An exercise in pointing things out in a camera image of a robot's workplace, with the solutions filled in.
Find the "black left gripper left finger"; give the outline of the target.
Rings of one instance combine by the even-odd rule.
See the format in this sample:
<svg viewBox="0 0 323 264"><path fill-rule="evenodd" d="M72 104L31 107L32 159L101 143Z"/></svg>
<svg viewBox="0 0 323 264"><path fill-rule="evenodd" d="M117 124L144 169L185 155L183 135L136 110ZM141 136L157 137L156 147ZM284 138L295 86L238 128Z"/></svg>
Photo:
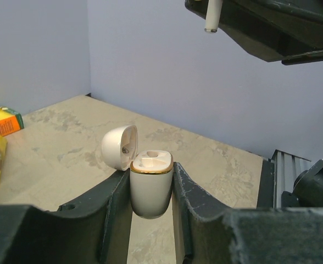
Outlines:
<svg viewBox="0 0 323 264"><path fill-rule="evenodd" d="M131 220L121 171L56 211L0 205L0 263L126 263Z"/></svg>

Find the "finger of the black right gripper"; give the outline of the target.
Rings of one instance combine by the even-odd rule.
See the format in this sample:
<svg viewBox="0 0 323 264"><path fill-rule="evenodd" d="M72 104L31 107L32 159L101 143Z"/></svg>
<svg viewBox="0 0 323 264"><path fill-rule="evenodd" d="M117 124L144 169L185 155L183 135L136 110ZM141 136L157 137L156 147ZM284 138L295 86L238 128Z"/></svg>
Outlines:
<svg viewBox="0 0 323 264"><path fill-rule="evenodd" d="M323 49L289 56L281 61L283 65L323 62Z"/></svg>
<svg viewBox="0 0 323 264"><path fill-rule="evenodd" d="M223 1L218 29L266 62L323 50L323 1Z"/></svg>

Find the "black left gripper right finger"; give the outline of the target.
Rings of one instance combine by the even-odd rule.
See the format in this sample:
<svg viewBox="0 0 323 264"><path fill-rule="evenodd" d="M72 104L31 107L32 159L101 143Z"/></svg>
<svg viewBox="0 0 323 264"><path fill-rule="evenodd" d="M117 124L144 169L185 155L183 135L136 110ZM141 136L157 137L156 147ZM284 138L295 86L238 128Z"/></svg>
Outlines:
<svg viewBox="0 0 323 264"><path fill-rule="evenodd" d="M174 164L177 263L323 263L323 208L235 209Z"/></svg>

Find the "white stem earbud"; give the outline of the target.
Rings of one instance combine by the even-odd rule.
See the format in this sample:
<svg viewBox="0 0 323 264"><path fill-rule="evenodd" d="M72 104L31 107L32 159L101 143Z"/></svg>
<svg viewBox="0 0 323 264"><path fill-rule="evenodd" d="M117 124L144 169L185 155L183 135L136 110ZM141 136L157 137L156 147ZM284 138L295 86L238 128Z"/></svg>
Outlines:
<svg viewBox="0 0 323 264"><path fill-rule="evenodd" d="M204 31L216 33L220 21L223 0L208 0Z"/></svg>

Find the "beige earbud case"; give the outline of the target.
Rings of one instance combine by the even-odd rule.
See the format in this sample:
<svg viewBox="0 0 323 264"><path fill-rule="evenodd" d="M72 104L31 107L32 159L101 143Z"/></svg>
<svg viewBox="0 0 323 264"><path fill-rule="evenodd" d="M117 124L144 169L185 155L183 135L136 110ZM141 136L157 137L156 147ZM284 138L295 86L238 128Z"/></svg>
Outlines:
<svg viewBox="0 0 323 264"><path fill-rule="evenodd" d="M144 219L155 219L167 210L172 194L174 159L164 150L138 149L135 125L107 132L101 143L104 163L119 171L129 171L131 207Z"/></svg>

